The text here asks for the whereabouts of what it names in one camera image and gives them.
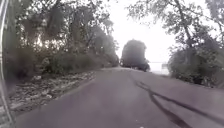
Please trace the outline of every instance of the leaves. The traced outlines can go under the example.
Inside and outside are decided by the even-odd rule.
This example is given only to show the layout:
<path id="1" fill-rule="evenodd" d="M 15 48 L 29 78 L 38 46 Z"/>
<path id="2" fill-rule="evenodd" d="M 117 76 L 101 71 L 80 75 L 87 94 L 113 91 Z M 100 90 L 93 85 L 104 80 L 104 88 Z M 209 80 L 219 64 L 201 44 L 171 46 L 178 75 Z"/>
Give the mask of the leaves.
<path id="1" fill-rule="evenodd" d="M 17 45 L 12 43 L 15 55 L 6 50 L 4 55 L 7 62 L 25 64 L 23 67 L 7 64 L 7 74 L 16 77 L 20 72 L 25 77 L 39 74 L 42 70 L 38 67 L 41 67 L 46 58 L 50 63 L 42 67 L 49 72 L 42 73 L 68 73 L 95 68 L 102 63 L 113 65 L 117 60 L 116 44 L 111 36 L 113 23 L 104 4 L 100 0 L 89 0 L 87 3 L 61 0 L 13 1 L 9 12 L 14 17 L 8 17 L 7 20 L 10 29 L 14 31 L 7 30 L 4 40 L 10 41 L 10 35 L 14 34 L 15 40 L 10 42 L 17 42 Z M 10 47 L 7 44 L 4 49 L 12 49 Z"/>

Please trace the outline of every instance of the roadside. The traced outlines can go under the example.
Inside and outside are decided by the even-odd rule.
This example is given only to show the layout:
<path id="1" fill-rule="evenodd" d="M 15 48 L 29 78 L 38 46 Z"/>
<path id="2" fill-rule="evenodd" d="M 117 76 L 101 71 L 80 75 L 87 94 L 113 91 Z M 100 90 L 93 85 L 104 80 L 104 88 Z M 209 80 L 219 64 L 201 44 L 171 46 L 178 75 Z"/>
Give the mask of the roadside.
<path id="1" fill-rule="evenodd" d="M 9 95 L 11 109 L 15 116 L 19 116 L 46 105 L 49 101 L 77 88 L 82 83 L 92 80 L 96 72 L 88 71 L 16 85 L 13 93 Z"/>

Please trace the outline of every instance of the sky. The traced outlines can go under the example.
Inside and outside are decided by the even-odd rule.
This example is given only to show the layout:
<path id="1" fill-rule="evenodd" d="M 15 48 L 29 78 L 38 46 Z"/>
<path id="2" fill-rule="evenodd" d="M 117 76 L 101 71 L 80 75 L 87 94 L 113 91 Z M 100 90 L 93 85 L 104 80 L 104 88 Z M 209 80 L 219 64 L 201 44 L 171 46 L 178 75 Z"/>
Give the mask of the sky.
<path id="1" fill-rule="evenodd" d="M 122 0 L 117 4 L 111 4 L 110 18 L 114 23 L 113 37 L 119 44 L 118 56 L 121 56 L 123 46 L 128 40 L 136 39 L 146 44 L 145 56 L 150 62 L 167 62 L 169 60 L 168 48 L 175 43 L 174 35 L 165 34 L 161 23 L 149 27 L 128 18 L 128 10 L 125 7 L 130 3 L 129 0 Z"/>

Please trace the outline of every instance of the vegetation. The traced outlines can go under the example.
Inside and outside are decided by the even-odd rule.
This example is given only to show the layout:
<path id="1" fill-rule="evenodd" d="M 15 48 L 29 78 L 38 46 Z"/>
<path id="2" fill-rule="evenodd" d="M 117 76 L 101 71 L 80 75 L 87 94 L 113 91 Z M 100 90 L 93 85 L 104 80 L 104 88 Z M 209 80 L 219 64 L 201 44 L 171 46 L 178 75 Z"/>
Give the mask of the vegetation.
<path id="1" fill-rule="evenodd" d="M 187 0 L 140 0 L 128 9 L 129 16 L 139 20 L 153 15 L 151 22 L 162 21 L 166 32 L 175 34 L 178 47 L 171 50 L 171 76 L 209 86 L 224 66 L 224 1 L 204 2 L 207 10 Z"/>
<path id="2" fill-rule="evenodd" d="M 11 0 L 3 36 L 6 79 L 118 64 L 113 23 L 100 0 Z"/>
<path id="3" fill-rule="evenodd" d="M 145 50 L 146 46 L 143 42 L 137 40 L 128 41 L 122 51 L 122 66 L 128 68 L 137 67 L 143 71 L 149 69 L 145 59 Z"/>

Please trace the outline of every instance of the asphalt road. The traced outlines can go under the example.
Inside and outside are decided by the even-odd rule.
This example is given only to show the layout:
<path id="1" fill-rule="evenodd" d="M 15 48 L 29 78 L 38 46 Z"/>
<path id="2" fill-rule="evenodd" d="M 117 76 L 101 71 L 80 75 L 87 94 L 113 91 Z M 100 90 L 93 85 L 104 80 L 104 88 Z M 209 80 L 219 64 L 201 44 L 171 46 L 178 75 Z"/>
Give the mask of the asphalt road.
<path id="1" fill-rule="evenodd" d="M 224 92 L 128 69 L 16 119 L 17 128 L 223 128 Z"/>

